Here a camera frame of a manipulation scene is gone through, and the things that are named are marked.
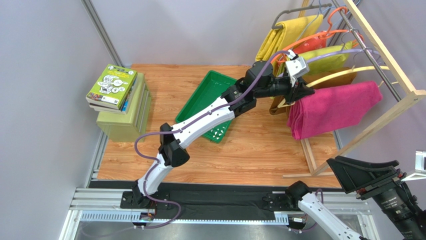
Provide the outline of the cream yellow hanger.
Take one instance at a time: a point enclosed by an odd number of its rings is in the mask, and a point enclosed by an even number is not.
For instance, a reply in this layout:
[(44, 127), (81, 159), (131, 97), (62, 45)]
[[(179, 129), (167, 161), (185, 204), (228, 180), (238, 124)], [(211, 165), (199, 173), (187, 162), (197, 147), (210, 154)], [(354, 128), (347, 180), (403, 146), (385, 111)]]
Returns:
[[(390, 68), (388, 66), (379, 66), (379, 68), (381, 70), (390, 71)], [(344, 76), (344, 75), (348, 75), (348, 74), (352, 74), (352, 73), (357, 73), (357, 72), (362, 72), (362, 71), (371, 71), (371, 70), (376, 70), (376, 69), (375, 69), (374, 66), (363, 66), (363, 67), (351, 68), (351, 69), (339, 71), (339, 72), (324, 76), (322, 78), (319, 78), (319, 79), (317, 79), (317, 80), (315, 80), (311, 83), (308, 83), (307, 86), (310, 87), (310, 88), (313, 88), (314, 86), (316, 86), (320, 83), (326, 82), (328, 80), (331, 80), (331, 79), (334, 79), (334, 78), (337, 78), (337, 77), (340, 77), (340, 76)], [(284, 99), (277, 105), (276, 108), (280, 109), (280, 108), (289, 107), (289, 106), (292, 106), (292, 105), (295, 104), (294, 102), (290, 103), (290, 104), (285, 104), (285, 103), (286, 103), (286, 101)]]

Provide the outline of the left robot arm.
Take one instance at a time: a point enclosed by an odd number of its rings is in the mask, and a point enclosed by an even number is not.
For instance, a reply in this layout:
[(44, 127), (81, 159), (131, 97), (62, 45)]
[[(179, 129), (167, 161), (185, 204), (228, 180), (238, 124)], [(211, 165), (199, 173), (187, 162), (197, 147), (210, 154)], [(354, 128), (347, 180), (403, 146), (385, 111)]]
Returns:
[(169, 172), (190, 159), (187, 148), (194, 140), (255, 108), (257, 99), (282, 96), (285, 103), (290, 104), (314, 94), (315, 91), (302, 78), (310, 71), (302, 57), (288, 60), (284, 65), (286, 73), (276, 77), (270, 62), (257, 61), (244, 77), (229, 86), (206, 108), (180, 123), (164, 123), (157, 132), (160, 140), (158, 154), (132, 188), (136, 202), (150, 201)]

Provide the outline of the pink trousers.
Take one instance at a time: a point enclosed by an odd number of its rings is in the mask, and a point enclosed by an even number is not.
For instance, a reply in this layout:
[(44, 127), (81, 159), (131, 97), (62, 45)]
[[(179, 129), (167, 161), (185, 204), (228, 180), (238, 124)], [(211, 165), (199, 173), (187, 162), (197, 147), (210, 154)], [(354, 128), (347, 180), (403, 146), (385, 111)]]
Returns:
[(318, 89), (290, 108), (286, 125), (296, 140), (355, 126), (382, 99), (374, 81)]

